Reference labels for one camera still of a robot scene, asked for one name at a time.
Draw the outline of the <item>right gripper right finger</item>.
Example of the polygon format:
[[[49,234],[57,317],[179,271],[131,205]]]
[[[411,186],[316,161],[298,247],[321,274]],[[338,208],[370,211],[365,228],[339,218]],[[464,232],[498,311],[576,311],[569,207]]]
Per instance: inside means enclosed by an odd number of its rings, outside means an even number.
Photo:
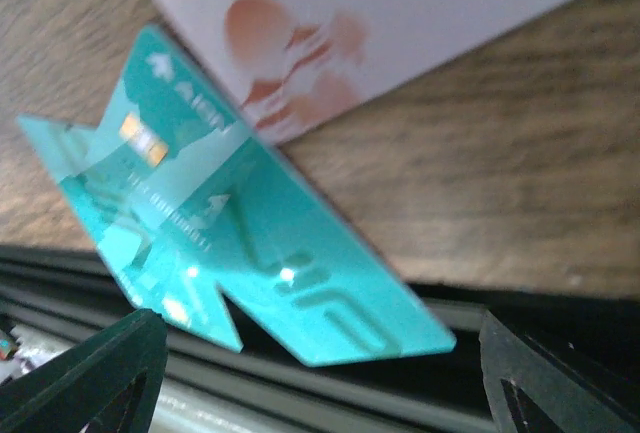
[[[479,333],[483,384],[499,432],[637,432],[639,383],[505,312]]]

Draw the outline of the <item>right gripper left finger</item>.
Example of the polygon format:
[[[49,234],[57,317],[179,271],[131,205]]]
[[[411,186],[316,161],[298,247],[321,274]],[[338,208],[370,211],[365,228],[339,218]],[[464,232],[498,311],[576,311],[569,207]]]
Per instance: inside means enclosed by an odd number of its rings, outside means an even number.
[[[1,388],[3,432],[147,432],[167,326],[139,309]]]

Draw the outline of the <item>teal VIP card front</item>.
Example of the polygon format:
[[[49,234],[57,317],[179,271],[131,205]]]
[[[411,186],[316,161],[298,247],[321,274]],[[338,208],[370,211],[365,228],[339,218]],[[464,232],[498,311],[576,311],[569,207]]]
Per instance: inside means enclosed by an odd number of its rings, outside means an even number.
[[[158,28],[136,38],[98,127],[135,145],[169,199],[205,216],[208,265],[309,366],[451,351],[454,335]]]

